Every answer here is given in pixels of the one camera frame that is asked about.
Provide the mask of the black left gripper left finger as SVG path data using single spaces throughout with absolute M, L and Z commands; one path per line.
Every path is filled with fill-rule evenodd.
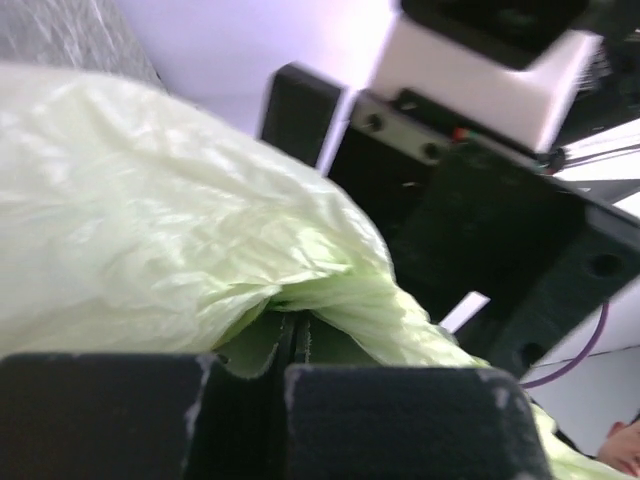
M 1 363 L 5 479 L 282 479 L 295 320 L 219 353 L 24 353 Z

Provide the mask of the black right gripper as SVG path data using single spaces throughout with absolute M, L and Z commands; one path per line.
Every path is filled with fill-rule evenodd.
M 639 276 L 636 219 L 410 92 L 357 95 L 329 176 L 434 321 L 488 298 L 458 341 L 518 377 Z

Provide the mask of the light green plastic bag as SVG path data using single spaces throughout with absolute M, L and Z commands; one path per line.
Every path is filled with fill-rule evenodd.
M 494 369 L 429 322 L 311 168 L 141 84 L 2 66 L 1 363 L 246 351 L 253 323 L 299 313 L 311 364 Z M 525 396 L 549 479 L 616 477 Z

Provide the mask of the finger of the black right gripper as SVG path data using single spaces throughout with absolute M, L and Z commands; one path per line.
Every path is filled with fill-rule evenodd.
M 260 139 L 315 166 L 344 88 L 299 64 L 286 64 L 271 77 Z

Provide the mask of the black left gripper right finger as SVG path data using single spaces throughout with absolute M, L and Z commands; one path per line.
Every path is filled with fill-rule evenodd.
M 284 318 L 285 478 L 551 478 L 509 374 L 311 364 L 309 320 Z

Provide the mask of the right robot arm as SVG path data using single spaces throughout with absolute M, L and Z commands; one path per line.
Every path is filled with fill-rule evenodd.
M 638 277 L 638 220 L 559 178 L 638 118 L 638 27 L 635 1 L 403 1 L 328 162 L 433 319 L 488 298 L 458 340 L 514 376 Z

